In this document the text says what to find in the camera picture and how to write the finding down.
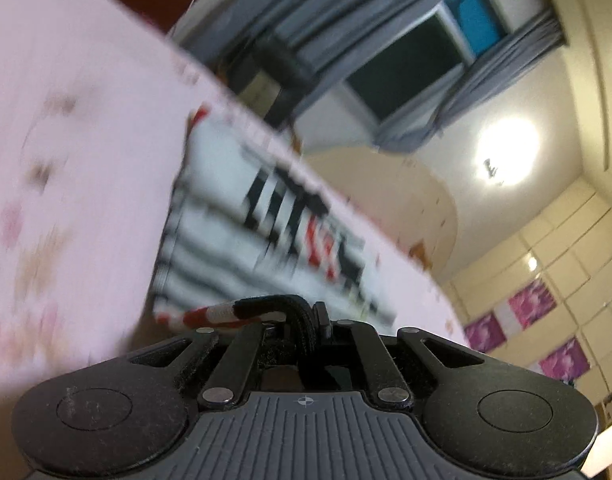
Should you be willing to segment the dark window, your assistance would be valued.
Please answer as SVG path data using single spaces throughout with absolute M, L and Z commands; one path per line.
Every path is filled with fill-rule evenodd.
M 491 0 L 443 0 L 355 70 L 344 99 L 370 127 L 423 110 L 507 35 Z

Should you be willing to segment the bright wall lamp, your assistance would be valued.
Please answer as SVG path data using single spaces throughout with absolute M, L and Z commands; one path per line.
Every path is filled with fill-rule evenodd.
M 491 186 L 518 185 L 532 174 L 540 148 L 540 132 L 529 118 L 496 118 L 478 133 L 475 176 Z

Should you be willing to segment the white striped cat sweater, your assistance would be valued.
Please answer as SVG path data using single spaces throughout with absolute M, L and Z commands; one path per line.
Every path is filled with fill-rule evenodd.
M 156 258 L 154 318 L 176 332 L 234 327 L 240 320 L 223 306 L 274 295 L 322 301 L 335 320 L 395 328 L 377 252 L 305 178 L 202 106 L 187 124 Z

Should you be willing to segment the black leather office chair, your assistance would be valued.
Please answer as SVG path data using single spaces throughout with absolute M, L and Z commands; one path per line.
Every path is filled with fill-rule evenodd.
M 221 58 L 218 73 L 239 100 L 274 129 L 294 118 L 297 105 L 319 82 L 315 69 L 272 32 L 237 44 Z

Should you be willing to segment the cream wardrobe with purple panels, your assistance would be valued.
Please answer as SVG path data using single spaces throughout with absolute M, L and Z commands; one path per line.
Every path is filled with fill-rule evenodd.
M 612 395 L 612 206 L 583 178 L 443 291 L 474 350 Z

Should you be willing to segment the grey blue curtain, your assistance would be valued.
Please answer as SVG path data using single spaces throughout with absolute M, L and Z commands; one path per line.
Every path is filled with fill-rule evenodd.
M 216 70 L 246 39 L 272 32 L 310 64 L 319 82 L 301 113 L 443 0 L 225 0 L 186 32 L 181 47 Z

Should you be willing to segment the tied grey curtain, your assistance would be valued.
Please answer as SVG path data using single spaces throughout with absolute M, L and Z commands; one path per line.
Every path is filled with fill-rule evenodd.
M 548 8 L 484 52 L 449 88 L 423 126 L 379 133 L 374 146 L 387 153 L 410 154 L 452 122 L 510 88 L 566 42 L 556 12 Z

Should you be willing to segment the pink floral bed quilt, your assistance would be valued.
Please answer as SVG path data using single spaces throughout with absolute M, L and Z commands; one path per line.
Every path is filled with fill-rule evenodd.
M 28 471 L 24 392 L 168 337 L 146 297 L 201 106 L 367 239 L 398 326 L 464 341 L 434 280 L 152 26 L 114 0 L 0 0 L 0 479 Z

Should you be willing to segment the cream round headboard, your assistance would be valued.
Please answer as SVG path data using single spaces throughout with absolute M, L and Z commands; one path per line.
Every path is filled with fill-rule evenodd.
M 366 146 L 332 148 L 306 162 L 403 255 L 435 276 L 445 268 L 457 241 L 457 206 L 423 162 Z

